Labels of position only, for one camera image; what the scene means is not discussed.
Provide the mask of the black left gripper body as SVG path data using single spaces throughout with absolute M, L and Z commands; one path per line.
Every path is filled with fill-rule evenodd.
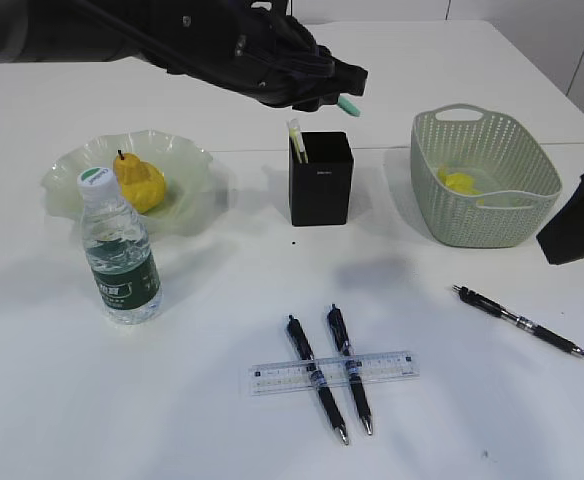
M 221 87 L 271 108 L 321 97 L 329 50 L 289 14 L 287 1 L 223 1 L 231 21 L 230 60 Z

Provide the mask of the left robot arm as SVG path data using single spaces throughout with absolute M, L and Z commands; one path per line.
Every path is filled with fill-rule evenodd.
M 0 1 L 0 63 L 136 57 L 271 108 L 315 112 L 362 96 L 366 69 L 336 58 L 285 1 Z

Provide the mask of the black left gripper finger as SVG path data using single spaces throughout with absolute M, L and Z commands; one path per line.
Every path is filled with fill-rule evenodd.
M 332 55 L 325 54 L 328 74 L 321 85 L 321 96 L 336 98 L 341 94 L 362 97 L 365 93 L 368 71 L 360 66 L 348 64 Z
M 329 94 L 313 99 L 305 99 L 302 102 L 295 103 L 292 109 L 295 111 L 313 113 L 318 111 L 323 106 L 333 106 L 339 101 L 340 94 Z

